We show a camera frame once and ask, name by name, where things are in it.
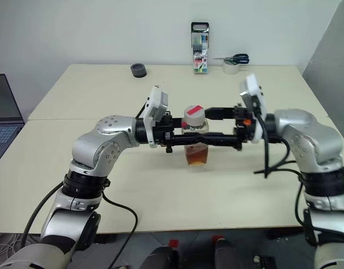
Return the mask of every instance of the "laptop screen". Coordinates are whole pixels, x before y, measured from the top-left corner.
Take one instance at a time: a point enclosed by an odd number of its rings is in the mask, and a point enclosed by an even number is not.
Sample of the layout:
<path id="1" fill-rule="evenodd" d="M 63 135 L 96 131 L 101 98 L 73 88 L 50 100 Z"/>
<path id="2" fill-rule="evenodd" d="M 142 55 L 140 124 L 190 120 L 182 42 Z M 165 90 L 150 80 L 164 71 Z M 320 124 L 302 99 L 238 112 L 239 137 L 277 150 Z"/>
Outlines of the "laptop screen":
<path id="1" fill-rule="evenodd" d="M 0 74 L 0 122 L 22 121 L 20 110 L 4 74 Z"/>

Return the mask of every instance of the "floor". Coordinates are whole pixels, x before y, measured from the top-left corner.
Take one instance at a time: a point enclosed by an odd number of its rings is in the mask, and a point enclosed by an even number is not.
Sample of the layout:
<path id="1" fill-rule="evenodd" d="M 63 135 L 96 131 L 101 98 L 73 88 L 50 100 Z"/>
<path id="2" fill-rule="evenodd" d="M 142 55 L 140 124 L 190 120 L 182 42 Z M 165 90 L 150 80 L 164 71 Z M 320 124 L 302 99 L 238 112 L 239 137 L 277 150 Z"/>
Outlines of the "floor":
<path id="1" fill-rule="evenodd" d="M 278 269 L 313 268 L 314 248 L 306 243 L 302 234 L 269 240 L 264 229 L 136 233 L 115 265 L 139 268 L 154 249 L 168 245 L 174 239 L 178 240 L 176 249 L 180 255 L 180 268 L 210 269 L 214 236 L 222 236 L 233 244 L 244 261 L 245 269 L 259 268 L 253 262 L 255 255 L 273 256 Z M 83 252 L 76 252 L 68 269 L 107 268 L 126 237 L 126 234 L 121 234 L 114 243 L 93 244 Z M 5 259 L 5 255 L 0 256 L 0 263 Z"/>

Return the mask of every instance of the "black cable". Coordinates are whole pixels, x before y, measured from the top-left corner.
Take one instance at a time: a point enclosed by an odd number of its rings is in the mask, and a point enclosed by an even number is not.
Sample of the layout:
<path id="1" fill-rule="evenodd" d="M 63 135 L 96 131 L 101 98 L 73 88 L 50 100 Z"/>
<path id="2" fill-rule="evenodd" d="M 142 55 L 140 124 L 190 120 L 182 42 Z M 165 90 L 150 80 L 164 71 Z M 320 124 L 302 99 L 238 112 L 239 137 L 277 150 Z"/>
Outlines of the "black cable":
<path id="1" fill-rule="evenodd" d="M 126 244 L 128 243 L 129 239 L 132 237 L 132 234 L 134 233 L 134 231 L 136 230 L 137 228 L 137 224 L 138 224 L 138 216 L 136 214 L 136 212 L 134 212 L 133 209 L 127 207 L 127 206 L 124 206 L 124 205 L 120 205 L 119 203 L 115 203 L 113 201 L 111 201 L 110 199 L 108 199 L 104 192 L 102 192 L 102 195 L 103 195 L 103 199 L 107 202 L 107 203 L 110 203 L 114 206 L 118 206 L 120 208 L 124 208 L 128 211 L 130 211 L 133 215 L 134 215 L 134 218 L 135 218 L 135 223 L 134 223 L 134 226 L 133 226 L 133 229 L 131 230 L 131 232 L 129 233 L 127 239 L 125 240 L 125 242 L 123 243 L 122 247 L 120 248 L 120 251 L 118 251 L 117 255 L 115 256 L 114 260 L 111 262 L 111 264 L 108 266 L 108 269 L 112 269 L 113 265 L 116 263 L 117 259 L 119 258 L 119 256 L 121 255 L 122 251 L 124 250 Z"/>
<path id="2" fill-rule="evenodd" d="M 296 218 L 297 222 L 299 222 L 299 224 L 301 226 L 304 226 L 304 222 L 299 217 L 299 199 L 300 199 L 302 186 L 303 186 L 303 184 L 300 182 L 299 189 L 297 191 L 297 195 L 296 195 L 296 199 L 295 199 L 294 214 L 295 214 L 295 218 Z"/>
<path id="3" fill-rule="evenodd" d="M 258 122 L 260 123 L 263 129 L 263 138 L 264 138 L 264 178 L 267 178 L 269 174 L 269 138 L 268 138 L 268 131 L 265 122 L 263 121 L 262 117 L 259 113 L 255 114 Z"/>
<path id="4" fill-rule="evenodd" d="M 33 238 L 32 235 L 29 235 L 28 238 L 31 239 L 34 243 L 40 243 L 40 241 L 35 239 L 35 238 Z"/>
<path id="5" fill-rule="evenodd" d="M 286 146 L 286 153 L 285 153 L 285 156 L 283 157 L 282 160 L 280 160 L 279 162 L 277 162 L 276 164 L 274 164 L 273 166 L 269 167 L 269 173 L 270 174 L 272 172 L 272 170 L 282 166 L 282 165 L 286 165 L 286 164 L 291 164 L 291 163 L 296 163 L 295 160 L 291 160 L 291 161 L 287 161 L 288 157 L 289 157 L 289 154 L 290 154 L 290 145 L 288 143 L 288 141 L 286 141 L 284 138 L 280 137 L 279 138 L 283 144 Z M 253 172 L 254 174 L 261 174 L 261 173 L 264 173 L 265 170 L 258 170 L 258 171 L 255 171 Z"/>
<path id="6" fill-rule="evenodd" d="M 141 116 L 142 112 L 144 111 L 144 107 L 145 107 L 145 103 L 144 105 L 141 107 L 140 111 L 138 112 L 137 116 L 136 116 L 136 119 L 139 118 L 139 116 Z"/>
<path id="7" fill-rule="evenodd" d="M 38 212 L 41 210 L 41 208 L 43 207 L 43 205 L 47 202 L 47 200 L 59 189 L 63 186 L 63 182 L 60 182 L 57 186 L 55 186 L 43 199 L 42 201 L 40 201 L 40 203 L 37 205 L 35 211 L 33 211 L 30 219 L 27 222 L 26 228 L 24 230 L 24 233 L 22 235 L 21 238 L 21 248 L 23 248 L 24 246 L 26 246 L 26 240 L 27 240 L 27 236 L 28 236 L 28 232 L 31 229 L 32 223 L 35 220 Z"/>

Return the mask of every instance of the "white table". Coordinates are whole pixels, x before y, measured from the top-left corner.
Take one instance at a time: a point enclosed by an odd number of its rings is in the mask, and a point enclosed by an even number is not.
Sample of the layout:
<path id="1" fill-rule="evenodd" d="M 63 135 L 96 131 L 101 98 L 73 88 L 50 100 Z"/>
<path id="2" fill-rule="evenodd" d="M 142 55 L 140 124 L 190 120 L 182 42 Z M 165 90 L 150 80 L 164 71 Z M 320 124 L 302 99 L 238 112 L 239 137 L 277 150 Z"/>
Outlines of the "white table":
<path id="1" fill-rule="evenodd" d="M 307 109 L 316 117 L 327 113 L 295 66 L 246 66 L 227 75 L 220 66 L 194 75 L 191 66 L 146 66 L 147 76 L 134 78 L 128 65 L 72 64 L 32 112 L 29 119 L 99 119 L 135 116 L 152 87 L 169 95 L 169 109 L 181 117 L 191 104 L 231 107 L 241 103 L 239 83 L 255 73 L 270 112 Z"/>
<path id="2" fill-rule="evenodd" d="M 172 115 L 180 117 L 190 104 L 208 108 L 241 102 L 238 84 L 255 72 L 270 112 L 301 108 L 335 128 L 295 67 L 247 67 L 234 76 L 220 67 L 211 67 L 206 76 L 193 75 L 190 66 L 147 70 L 144 78 L 133 78 L 129 66 L 74 64 L 66 70 L 0 160 L 0 232 L 23 231 L 35 206 L 63 180 L 78 136 L 105 115 L 135 115 L 155 84 L 169 93 Z M 216 132 L 231 133 L 233 126 L 233 120 L 210 122 Z M 271 145 L 270 151 L 272 164 L 285 148 Z M 265 180 L 253 175 L 262 167 L 263 143 L 245 144 L 242 152 L 211 146 L 208 163 L 199 167 L 186 165 L 182 147 L 166 154 L 160 147 L 142 145 L 122 153 L 106 195 L 136 210 L 137 231 L 297 225 L 296 177 L 280 172 Z M 32 233 L 40 232 L 51 203 L 36 218 Z M 130 231 L 129 212 L 105 202 L 97 211 L 102 214 L 99 233 Z"/>
<path id="3" fill-rule="evenodd" d="M 327 117 L 319 120 L 334 127 Z M 94 124 L 86 119 L 27 122 L 0 161 L 0 232 L 22 233 L 35 206 L 68 171 L 72 143 Z M 211 129 L 226 132 L 229 124 L 213 122 Z M 270 162 L 284 150 L 271 145 Z M 262 166 L 263 143 L 248 143 L 242 152 L 211 146 L 208 163 L 197 167 L 186 165 L 182 147 L 167 154 L 141 145 L 121 154 L 106 195 L 136 210 L 137 231 L 297 225 L 296 177 L 279 172 L 265 180 L 252 174 Z M 51 203 L 43 207 L 31 233 L 40 232 Z M 99 233 L 132 228 L 133 217 L 126 210 L 103 201 L 97 211 L 102 214 Z"/>

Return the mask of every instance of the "jar lid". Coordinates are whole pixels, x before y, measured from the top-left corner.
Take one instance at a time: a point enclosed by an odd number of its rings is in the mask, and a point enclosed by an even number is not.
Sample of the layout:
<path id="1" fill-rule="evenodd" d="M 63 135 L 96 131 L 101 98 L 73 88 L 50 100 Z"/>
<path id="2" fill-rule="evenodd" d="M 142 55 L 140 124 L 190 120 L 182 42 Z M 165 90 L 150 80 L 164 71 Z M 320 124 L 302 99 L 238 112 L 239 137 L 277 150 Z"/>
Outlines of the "jar lid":
<path id="1" fill-rule="evenodd" d="M 189 126 L 201 126 L 205 119 L 205 112 L 200 105 L 191 105 L 184 110 L 184 119 Z"/>

